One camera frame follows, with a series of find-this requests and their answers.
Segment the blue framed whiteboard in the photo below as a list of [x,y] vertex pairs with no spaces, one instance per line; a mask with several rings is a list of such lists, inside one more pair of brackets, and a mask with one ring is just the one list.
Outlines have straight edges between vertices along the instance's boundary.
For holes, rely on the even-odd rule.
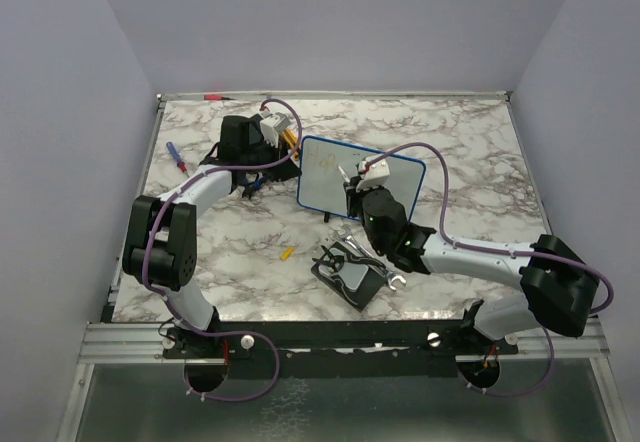
[[[297,202],[307,209],[345,217],[346,195],[340,171],[345,170],[347,175],[354,176],[357,174],[357,165],[363,159],[381,153],[377,149],[346,142],[305,136],[301,144]],[[392,155],[386,162],[390,166],[390,177],[384,187],[404,206],[406,215],[411,217],[427,173],[427,165],[419,159],[403,155]]]

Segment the yellow marker cap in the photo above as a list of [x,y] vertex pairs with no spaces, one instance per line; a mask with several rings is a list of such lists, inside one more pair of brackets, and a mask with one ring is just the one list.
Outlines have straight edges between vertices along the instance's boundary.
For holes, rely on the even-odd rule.
[[294,252],[295,248],[293,246],[288,247],[281,255],[281,260],[286,261]]

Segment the yellow capped white marker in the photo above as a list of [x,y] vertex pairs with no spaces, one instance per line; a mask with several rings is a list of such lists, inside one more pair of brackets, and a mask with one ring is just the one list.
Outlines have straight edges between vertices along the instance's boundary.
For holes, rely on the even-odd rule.
[[347,172],[340,166],[338,165],[338,171],[343,179],[343,182],[347,185],[351,184],[351,177],[347,174]]

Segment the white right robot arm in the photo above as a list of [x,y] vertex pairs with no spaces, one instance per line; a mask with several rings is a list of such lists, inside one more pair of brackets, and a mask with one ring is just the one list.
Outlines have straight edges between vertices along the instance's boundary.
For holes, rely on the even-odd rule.
[[541,235],[527,244],[447,239],[407,219],[382,187],[359,189],[358,176],[343,183],[347,213],[360,220],[374,251],[406,273],[462,275],[501,284],[513,294],[477,301],[459,329],[461,345],[481,353],[512,333],[542,327],[580,337],[599,286],[583,261],[559,238]]

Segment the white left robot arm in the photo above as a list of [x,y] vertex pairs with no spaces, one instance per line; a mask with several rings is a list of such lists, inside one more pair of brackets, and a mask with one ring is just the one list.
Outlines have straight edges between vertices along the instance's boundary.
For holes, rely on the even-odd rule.
[[293,161],[296,143],[286,137],[290,124],[287,115],[265,109],[251,117],[225,116],[219,141],[186,181],[133,202],[122,269],[162,298],[199,356],[218,350],[221,333],[217,309],[192,280],[198,218],[237,188],[250,197],[266,182],[300,175]]

